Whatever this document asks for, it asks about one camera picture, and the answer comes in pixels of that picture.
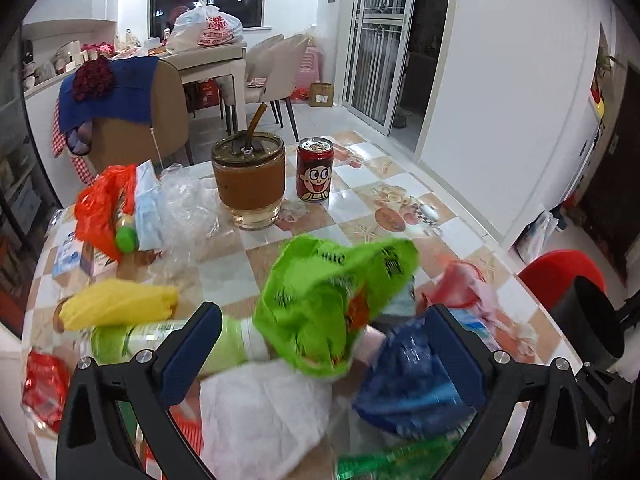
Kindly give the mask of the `green snack packet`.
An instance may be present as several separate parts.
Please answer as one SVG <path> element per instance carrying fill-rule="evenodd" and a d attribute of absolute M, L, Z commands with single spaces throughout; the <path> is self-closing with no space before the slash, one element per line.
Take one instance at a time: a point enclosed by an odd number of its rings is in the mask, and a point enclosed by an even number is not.
<path fill-rule="evenodd" d="M 334 478 L 433 479 L 459 441 L 459 436 L 442 436 L 383 452 L 341 457 Z"/>

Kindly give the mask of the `blue plastic bag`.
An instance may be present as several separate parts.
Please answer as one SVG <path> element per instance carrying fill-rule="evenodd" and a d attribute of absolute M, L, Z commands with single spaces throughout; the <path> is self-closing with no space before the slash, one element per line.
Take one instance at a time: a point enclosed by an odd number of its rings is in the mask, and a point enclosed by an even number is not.
<path fill-rule="evenodd" d="M 475 415 L 432 349 L 423 315 L 388 334 L 352 408 L 368 424 L 405 440 L 449 434 Z"/>

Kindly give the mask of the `pink plastic bag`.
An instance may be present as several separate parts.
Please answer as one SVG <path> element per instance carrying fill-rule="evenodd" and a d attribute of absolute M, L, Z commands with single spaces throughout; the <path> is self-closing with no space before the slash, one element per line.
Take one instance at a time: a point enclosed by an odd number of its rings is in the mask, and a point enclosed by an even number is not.
<path fill-rule="evenodd" d="M 463 327 L 480 336 L 490 350 L 502 349 L 518 362 L 536 361 L 538 336 L 533 327 L 506 316 L 496 292 L 473 263 L 451 261 L 440 278 L 417 287 L 414 296 L 417 314 L 442 304 Z"/>

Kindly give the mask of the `white tissue pack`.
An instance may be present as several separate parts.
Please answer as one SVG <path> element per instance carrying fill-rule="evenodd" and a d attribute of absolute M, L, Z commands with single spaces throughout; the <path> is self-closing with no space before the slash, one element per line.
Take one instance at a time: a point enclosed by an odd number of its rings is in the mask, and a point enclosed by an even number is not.
<path fill-rule="evenodd" d="M 329 426 L 332 385 L 283 360 L 201 382 L 202 462 L 218 479 L 283 479 Z"/>

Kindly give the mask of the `green plastic bottle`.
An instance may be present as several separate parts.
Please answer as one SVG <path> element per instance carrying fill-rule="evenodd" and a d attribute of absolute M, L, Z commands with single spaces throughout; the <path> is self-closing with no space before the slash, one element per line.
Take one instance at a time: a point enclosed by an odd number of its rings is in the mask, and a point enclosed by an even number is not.
<path fill-rule="evenodd" d="M 91 331 L 92 356 L 100 364 L 129 361 L 139 351 L 156 350 L 186 320 L 166 320 L 141 325 L 99 326 Z M 203 365 L 204 374 L 214 374 L 245 362 L 270 360 L 270 351 L 264 336 L 251 318 L 222 316 L 220 335 Z"/>

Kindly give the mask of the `bright green snack bag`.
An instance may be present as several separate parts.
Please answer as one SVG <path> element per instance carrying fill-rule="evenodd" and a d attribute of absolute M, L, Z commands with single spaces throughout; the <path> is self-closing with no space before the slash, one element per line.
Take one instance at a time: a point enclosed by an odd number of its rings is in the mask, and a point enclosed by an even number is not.
<path fill-rule="evenodd" d="M 269 272 L 254 326 L 296 370 L 340 377 L 362 330 L 408 284 L 418 263 L 406 238 L 348 247 L 309 234 L 293 237 Z"/>

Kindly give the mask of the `crushed red cola can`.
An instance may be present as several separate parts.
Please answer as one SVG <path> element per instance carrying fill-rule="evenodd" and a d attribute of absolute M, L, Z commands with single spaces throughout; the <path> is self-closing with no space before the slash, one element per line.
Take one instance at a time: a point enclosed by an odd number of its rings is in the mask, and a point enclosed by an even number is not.
<path fill-rule="evenodd" d="M 61 359 L 36 349 L 28 352 L 22 405 L 39 428 L 60 431 L 68 388 L 70 371 Z"/>

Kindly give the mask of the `red cardboard box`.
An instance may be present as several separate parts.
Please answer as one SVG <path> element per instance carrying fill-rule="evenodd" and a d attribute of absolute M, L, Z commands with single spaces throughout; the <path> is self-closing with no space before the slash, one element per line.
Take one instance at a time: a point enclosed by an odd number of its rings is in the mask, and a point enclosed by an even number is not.
<path fill-rule="evenodd" d="M 192 450 L 200 455 L 203 447 L 202 426 L 199 419 L 186 416 L 181 406 L 172 406 L 169 410 L 172 419 L 176 423 L 178 429 L 182 432 L 183 437 L 186 438 Z M 142 455 L 145 469 L 149 469 L 148 465 L 151 460 L 154 460 L 153 454 L 146 440 L 142 440 Z"/>

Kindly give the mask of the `white plastic bag on floor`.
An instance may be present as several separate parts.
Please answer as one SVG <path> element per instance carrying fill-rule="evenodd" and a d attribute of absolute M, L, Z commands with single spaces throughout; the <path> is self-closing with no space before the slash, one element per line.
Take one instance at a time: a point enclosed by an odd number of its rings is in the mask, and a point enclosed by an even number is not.
<path fill-rule="evenodd" d="M 551 211 L 543 211 L 537 219 L 526 226 L 514 247 L 520 258 L 529 264 L 544 253 L 544 246 L 559 220 Z"/>

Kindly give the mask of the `dark entrance door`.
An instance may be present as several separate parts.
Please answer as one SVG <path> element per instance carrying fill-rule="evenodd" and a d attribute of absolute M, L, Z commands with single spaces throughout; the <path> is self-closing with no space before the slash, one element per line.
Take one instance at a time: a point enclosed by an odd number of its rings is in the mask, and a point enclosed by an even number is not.
<path fill-rule="evenodd" d="M 639 72 L 633 67 L 610 144 L 580 208 L 586 214 L 585 231 L 626 281 L 627 252 L 639 236 Z"/>

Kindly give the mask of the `blue white wet wipes pack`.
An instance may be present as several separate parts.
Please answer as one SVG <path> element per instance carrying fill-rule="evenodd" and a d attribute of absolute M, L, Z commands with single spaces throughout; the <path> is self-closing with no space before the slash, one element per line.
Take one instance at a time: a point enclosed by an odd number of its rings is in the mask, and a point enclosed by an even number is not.
<path fill-rule="evenodd" d="M 63 275 L 74 272 L 81 267 L 84 243 L 78 240 L 74 231 L 68 232 L 56 252 L 52 276 L 62 278 Z"/>

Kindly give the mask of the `white shoe cabinet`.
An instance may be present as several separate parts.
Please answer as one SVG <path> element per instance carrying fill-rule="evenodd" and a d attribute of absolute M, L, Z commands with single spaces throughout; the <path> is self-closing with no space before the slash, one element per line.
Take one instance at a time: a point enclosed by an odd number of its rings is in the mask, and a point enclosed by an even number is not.
<path fill-rule="evenodd" d="M 500 243 L 502 248 L 509 249 L 526 226 L 534 222 L 544 210 L 551 210 L 562 204 L 570 196 L 570 190 L 585 168 L 601 120 L 591 93 L 601 42 L 608 49 L 608 36 L 602 24 L 599 24 L 588 32 L 586 54 L 580 66 L 577 84 L 550 158 L 523 210 Z"/>

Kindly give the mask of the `orange plastic bag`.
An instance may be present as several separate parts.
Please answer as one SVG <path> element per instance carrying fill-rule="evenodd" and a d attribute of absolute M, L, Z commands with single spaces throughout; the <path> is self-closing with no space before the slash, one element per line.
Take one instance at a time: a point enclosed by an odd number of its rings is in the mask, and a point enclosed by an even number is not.
<path fill-rule="evenodd" d="M 107 167 L 78 194 L 74 208 L 75 237 L 115 261 L 122 260 L 122 252 L 115 243 L 114 212 L 120 196 L 124 196 L 124 213 L 134 212 L 136 169 L 136 165 Z"/>

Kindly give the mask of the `glass display cabinet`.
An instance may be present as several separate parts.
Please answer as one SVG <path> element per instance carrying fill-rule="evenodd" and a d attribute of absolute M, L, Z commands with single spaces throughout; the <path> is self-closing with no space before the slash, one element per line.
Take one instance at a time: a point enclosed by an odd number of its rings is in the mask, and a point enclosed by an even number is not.
<path fill-rule="evenodd" d="M 1 324 L 21 337 L 52 214 L 60 202 L 44 172 L 23 89 L 21 32 L 1 55 Z"/>

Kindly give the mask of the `clear plastic bag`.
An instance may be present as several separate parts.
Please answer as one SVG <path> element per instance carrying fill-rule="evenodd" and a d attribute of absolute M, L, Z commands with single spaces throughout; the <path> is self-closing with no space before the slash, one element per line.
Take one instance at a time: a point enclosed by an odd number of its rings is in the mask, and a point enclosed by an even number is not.
<path fill-rule="evenodd" d="M 175 281 L 204 259 L 219 233 L 216 191 L 173 164 L 160 174 L 157 212 L 160 256 L 154 269 L 165 281 Z"/>

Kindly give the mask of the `brown glass cup with straw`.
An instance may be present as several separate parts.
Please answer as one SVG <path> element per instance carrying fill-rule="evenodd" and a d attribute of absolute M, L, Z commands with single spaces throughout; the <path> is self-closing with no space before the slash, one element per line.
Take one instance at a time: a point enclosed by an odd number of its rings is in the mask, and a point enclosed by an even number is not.
<path fill-rule="evenodd" d="M 221 203 L 235 225 L 247 231 L 273 224 L 285 192 L 285 144 L 280 136 L 257 130 L 266 110 L 267 104 L 260 104 L 246 130 L 212 148 Z"/>

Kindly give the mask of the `potted green plant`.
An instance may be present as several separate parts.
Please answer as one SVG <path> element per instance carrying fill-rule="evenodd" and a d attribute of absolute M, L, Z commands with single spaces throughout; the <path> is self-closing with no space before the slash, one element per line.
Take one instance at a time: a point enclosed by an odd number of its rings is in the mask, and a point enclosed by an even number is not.
<path fill-rule="evenodd" d="M 614 55 L 610 55 L 606 47 L 600 47 L 594 76 L 602 99 L 614 94 L 614 77 L 620 70 L 626 70 L 625 65 Z"/>

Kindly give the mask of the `brown chair with clothes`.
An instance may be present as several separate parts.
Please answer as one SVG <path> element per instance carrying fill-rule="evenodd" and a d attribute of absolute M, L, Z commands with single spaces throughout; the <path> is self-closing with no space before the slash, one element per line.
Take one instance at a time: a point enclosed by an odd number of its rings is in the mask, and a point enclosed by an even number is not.
<path fill-rule="evenodd" d="M 156 58 L 101 56 L 62 80 L 51 151 L 66 153 L 85 185 L 112 165 L 191 158 L 186 96 L 175 66 Z"/>

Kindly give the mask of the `blue cloth on chair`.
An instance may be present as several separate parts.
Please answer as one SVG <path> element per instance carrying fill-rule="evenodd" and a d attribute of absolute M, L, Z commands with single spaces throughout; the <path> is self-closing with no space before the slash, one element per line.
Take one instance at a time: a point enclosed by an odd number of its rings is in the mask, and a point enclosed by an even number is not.
<path fill-rule="evenodd" d="M 76 102 L 72 96 L 72 82 L 77 70 L 63 80 L 58 92 L 60 133 L 74 130 L 94 118 L 115 118 L 152 125 L 151 91 L 158 58 L 134 56 L 111 63 L 115 88 L 104 98 Z"/>

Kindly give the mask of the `red cartoon drink can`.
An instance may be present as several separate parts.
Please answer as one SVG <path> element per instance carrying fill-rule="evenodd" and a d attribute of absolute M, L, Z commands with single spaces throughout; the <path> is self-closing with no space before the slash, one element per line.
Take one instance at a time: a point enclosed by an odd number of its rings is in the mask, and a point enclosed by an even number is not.
<path fill-rule="evenodd" d="M 333 143 L 321 136 L 299 141 L 296 160 L 296 194 L 303 202 L 322 202 L 331 192 Z"/>

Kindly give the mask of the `dark red flower bunch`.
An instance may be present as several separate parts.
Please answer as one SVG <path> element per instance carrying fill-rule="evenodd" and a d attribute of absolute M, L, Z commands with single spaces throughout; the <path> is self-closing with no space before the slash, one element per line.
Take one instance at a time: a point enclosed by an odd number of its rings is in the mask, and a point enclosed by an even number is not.
<path fill-rule="evenodd" d="M 115 75 L 108 58 L 99 56 L 78 68 L 72 82 L 76 102 L 104 98 L 115 88 Z"/>

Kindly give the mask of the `small cardboard box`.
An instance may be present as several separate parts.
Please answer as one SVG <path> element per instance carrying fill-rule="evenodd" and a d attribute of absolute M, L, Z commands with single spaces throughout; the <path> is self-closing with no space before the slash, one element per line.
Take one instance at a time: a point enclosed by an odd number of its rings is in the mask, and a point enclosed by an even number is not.
<path fill-rule="evenodd" d="M 329 82 L 314 82 L 309 87 L 308 104 L 311 107 L 332 107 L 334 87 Z"/>

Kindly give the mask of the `beige dining table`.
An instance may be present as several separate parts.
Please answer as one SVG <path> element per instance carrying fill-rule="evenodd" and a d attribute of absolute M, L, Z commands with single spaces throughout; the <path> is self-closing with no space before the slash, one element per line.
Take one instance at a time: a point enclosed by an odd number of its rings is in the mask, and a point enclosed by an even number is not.
<path fill-rule="evenodd" d="M 246 76 L 246 44 L 232 42 L 216 47 L 197 48 L 171 54 L 165 52 L 160 55 L 178 70 L 184 84 L 230 76 L 233 87 L 232 94 L 236 110 L 236 122 L 240 130 L 247 127 L 245 110 L 245 76 Z"/>

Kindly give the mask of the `pink plastic stool stack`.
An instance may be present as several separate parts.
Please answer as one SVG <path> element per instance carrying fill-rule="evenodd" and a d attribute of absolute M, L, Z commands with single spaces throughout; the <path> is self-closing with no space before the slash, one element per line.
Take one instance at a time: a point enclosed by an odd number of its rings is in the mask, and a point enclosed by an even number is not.
<path fill-rule="evenodd" d="M 303 61 L 295 77 L 295 90 L 308 90 L 321 81 L 321 53 L 316 47 L 306 47 Z"/>

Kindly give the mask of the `beige dining chair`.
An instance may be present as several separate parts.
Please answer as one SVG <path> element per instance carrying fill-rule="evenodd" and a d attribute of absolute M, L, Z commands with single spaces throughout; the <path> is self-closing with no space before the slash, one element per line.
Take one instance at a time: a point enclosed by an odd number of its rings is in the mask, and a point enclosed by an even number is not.
<path fill-rule="evenodd" d="M 307 34 L 297 34 L 288 38 L 283 35 L 272 36 L 250 48 L 245 58 L 244 102 L 272 104 L 280 124 L 280 103 L 285 102 L 295 141 L 299 140 L 299 136 L 292 94 L 296 88 L 296 77 L 302 67 L 309 39 Z"/>

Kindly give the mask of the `sliding glass door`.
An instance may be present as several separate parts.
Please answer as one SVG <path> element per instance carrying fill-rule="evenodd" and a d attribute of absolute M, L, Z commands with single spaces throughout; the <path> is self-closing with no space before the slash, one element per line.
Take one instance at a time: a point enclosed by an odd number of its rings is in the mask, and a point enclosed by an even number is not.
<path fill-rule="evenodd" d="M 449 0 L 352 0 L 343 104 L 409 151 L 430 102 Z"/>

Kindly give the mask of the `white shopping bag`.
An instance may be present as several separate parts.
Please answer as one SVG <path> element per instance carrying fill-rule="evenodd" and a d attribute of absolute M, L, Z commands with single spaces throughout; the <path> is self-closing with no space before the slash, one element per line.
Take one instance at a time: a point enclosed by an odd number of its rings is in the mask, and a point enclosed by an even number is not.
<path fill-rule="evenodd" d="M 209 0 L 196 0 L 193 9 L 176 18 L 166 41 L 170 54 L 234 44 L 243 40 L 243 24 L 233 15 L 222 12 Z"/>

